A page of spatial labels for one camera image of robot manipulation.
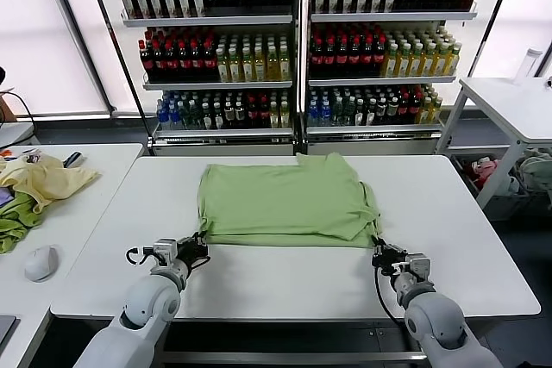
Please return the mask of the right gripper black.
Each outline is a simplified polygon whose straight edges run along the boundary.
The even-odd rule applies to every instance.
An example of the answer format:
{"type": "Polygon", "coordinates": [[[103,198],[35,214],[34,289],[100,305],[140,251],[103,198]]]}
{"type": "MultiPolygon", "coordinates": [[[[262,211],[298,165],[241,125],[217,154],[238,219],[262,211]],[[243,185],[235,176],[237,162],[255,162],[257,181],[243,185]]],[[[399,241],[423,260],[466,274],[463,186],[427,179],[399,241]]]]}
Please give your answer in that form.
{"type": "Polygon", "coordinates": [[[381,270],[384,276],[392,276],[396,272],[395,265],[403,263],[407,251],[401,247],[387,244],[383,239],[372,236],[373,267],[381,270]]]}

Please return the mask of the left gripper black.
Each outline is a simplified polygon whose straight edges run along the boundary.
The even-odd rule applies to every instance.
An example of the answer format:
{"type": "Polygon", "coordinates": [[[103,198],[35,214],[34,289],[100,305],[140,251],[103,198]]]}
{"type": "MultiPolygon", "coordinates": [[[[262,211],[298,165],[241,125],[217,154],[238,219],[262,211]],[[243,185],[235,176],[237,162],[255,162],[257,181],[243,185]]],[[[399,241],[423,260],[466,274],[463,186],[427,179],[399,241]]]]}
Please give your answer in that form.
{"type": "Polygon", "coordinates": [[[185,264],[189,274],[210,261],[205,236],[205,232],[195,233],[190,237],[180,240],[177,244],[177,259],[185,264]]]}

